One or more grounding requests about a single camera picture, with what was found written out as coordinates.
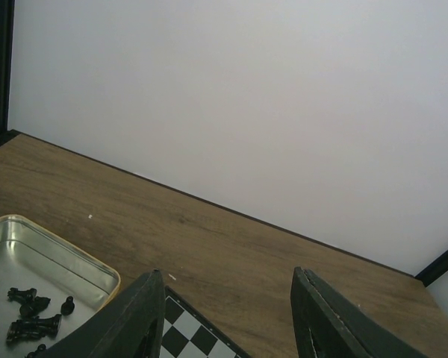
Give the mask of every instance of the tray rim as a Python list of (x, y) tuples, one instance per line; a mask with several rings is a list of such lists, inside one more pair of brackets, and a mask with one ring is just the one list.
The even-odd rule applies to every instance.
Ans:
[(69, 242), (68, 240), (65, 240), (63, 237), (58, 236), (56, 233), (52, 233), (50, 230), (44, 228), (43, 226), (37, 224), (36, 222), (33, 222), (32, 220), (24, 217), (23, 215), (20, 214), (7, 214), (7, 215), (3, 215), (0, 216), (0, 222), (3, 222), (7, 219), (10, 219), (10, 217), (14, 217), (20, 220), (23, 220), (24, 222), (27, 222), (29, 224), (34, 225), (35, 227), (37, 227), (38, 229), (42, 230), (45, 234), (52, 236), (54, 238), (57, 238), (61, 241), (63, 241), (65, 244), (73, 247), (75, 250), (80, 251), (81, 253), (87, 255), (88, 257), (91, 257), (93, 260), (96, 260), (96, 262), (100, 263), (101, 265), (103, 265), (104, 267), (106, 267), (108, 270), (112, 271), (114, 274), (116, 274), (116, 277), (118, 278), (118, 284), (116, 285), (116, 287), (114, 288), (114, 290), (109, 294), (108, 299), (100, 306), (100, 308), (98, 308), (98, 310), (96, 312), (99, 312), (99, 310), (101, 310), (104, 306), (106, 306), (113, 298), (116, 297), (116, 295), (118, 294), (119, 288), (121, 287), (121, 275), (119, 274), (119, 272), (117, 270), (115, 270), (114, 268), (112, 268), (111, 266), (107, 265), (106, 263), (103, 263), (101, 260), (97, 259), (96, 257), (94, 257), (92, 254), (89, 254), (88, 252), (86, 252), (85, 250), (79, 248), (78, 246), (72, 244), (71, 242)]

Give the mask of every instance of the white square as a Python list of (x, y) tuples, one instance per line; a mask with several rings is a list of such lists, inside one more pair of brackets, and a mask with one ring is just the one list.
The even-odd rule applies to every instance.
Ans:
[(159, 352), (159, 358), (174, 358), (170, 352), (167, 351), (165, 347), (161, 347)]
[(168, 331), (168, 329), (170, 329), (171, 327), (172, 327), (172, 324), (170, 324), (169, 321), (164, 320), (163, 336), (166, 334), (166, 332)]
[(234, 358), (236, 353), (222, 341), (217, 341), (209, 352), (209, 358)]
[(197, 348), (192, 342), (186, 344), (186, 347), (179, 354), (178, 358), (207, 358), (203, 351)]
[(191, 340), (199, 327), (201, 327), (201, 323), (192, 317), (189, 312), (184, 311), (178, 320), (174, 322), (173, 326), (184, 337)]

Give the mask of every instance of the black square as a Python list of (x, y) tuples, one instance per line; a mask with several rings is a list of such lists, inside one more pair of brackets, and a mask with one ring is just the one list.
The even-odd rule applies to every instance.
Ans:
[(189, 340), (186, 337), (184, 337), (174, 327), (171, 327), (163, 336), (161, 346), (165, 347), (173, 357), (177, 357), (182, 352), (184, 347), (186, 347), (188, 342)]
[(209, 355), (211, 349), (217, 342), (217, 338), (206, 330), (203, 326), (199, 327), (196, 333), (194, 333), (191, 342), (199, 348), (206, 356)]
[(174, 324), (179, 316), (184, 312), (183, 308), (180, 307), (174, 300), (171, 298), (166, 299), (166, 308), (164, 310), (164, 318), (170, 322), (170, 324)]

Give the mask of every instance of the chessboard border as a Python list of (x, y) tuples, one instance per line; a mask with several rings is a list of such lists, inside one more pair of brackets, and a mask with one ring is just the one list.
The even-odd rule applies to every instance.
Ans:
[(219, 328), (217, 328), (212, 322), (210, 322), (206, 317), (204, 317), (198, 310), (196, 310), (193, 306), (191, 306), (186, 300), (184, 300), (175, 290), (173, 290), (169, 286), (164, 287), (166, 298), (170, 296), (172, 299), (178, 301), (183, 308), (194, 315), (194, 317), (205, 326), (207, 329), (212, 328), (212, 333), (217, 336), (218, 339), (223, 341), (224, 343), (229, 343), (229, 347), (240, 357), (240, 358), (251, 358), (251, 356), (245, 352), (244, 349), (239, 347), (232, 339), (227, 337)]

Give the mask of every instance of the black pawn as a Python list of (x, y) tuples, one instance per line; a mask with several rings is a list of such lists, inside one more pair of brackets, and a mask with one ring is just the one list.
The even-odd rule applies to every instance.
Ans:
[(35, 358), (39, 356), (39, 353), (46, 351), (46, 345), (41, 344), (38, 346), (37, 350), (35, 352), (30, 352), (27, 354), (25, 358)]
[(64, 304), (61, 305), (61, 314), (69, 315), (75, 309), (75, 304), (73, 303), (73, 297), (68, 296)]

